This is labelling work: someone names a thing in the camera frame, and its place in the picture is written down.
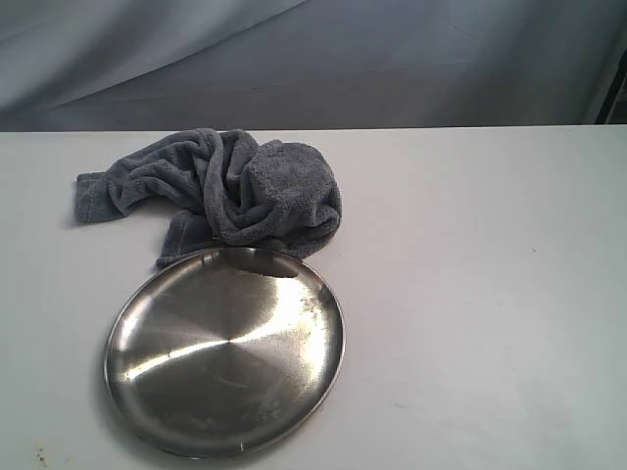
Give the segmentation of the grey terry towel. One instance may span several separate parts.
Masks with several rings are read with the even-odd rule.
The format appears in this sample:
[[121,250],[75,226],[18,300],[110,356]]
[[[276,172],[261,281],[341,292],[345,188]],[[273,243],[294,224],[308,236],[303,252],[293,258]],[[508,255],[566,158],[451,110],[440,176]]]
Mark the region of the grey terry towel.
[[156,265],[214,247],[253,247],[304,259],[342,219],[339,186],[322,154],[304,143],[258,143],[243,130],[185,130],[79,175],[74,217],[100,223],[149,198],[177,206]]

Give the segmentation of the round stainless steel plate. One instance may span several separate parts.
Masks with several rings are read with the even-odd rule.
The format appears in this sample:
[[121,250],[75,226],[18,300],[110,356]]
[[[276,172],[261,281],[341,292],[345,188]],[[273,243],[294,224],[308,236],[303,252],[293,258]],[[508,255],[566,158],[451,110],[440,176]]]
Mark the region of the round stainless steel plate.
[[213,248],[156,273],[123,306],[103,354],[112,408],[167,453],[269,447],[321,406],[342,365],[340,304],[302,261]]

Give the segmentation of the grey fabric backdrop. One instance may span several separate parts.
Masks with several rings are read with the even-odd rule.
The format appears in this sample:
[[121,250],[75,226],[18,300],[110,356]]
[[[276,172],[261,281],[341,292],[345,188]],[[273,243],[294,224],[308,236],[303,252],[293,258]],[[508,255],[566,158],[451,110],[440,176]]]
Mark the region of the grey fabric backdrop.
[[5,1],[5,131],[591,122],[622,1]]

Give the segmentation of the dark stand at right edge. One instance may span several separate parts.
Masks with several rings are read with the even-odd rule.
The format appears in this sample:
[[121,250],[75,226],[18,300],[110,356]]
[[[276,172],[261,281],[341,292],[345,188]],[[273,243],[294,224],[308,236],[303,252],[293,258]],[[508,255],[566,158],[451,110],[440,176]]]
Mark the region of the dark stand at right edge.
[[606,124],[609,122],[625,81],[626,81],[626,54],[623,54],[619,61],[616,73],[603,99],[603,103],[595,118],[594,124]]

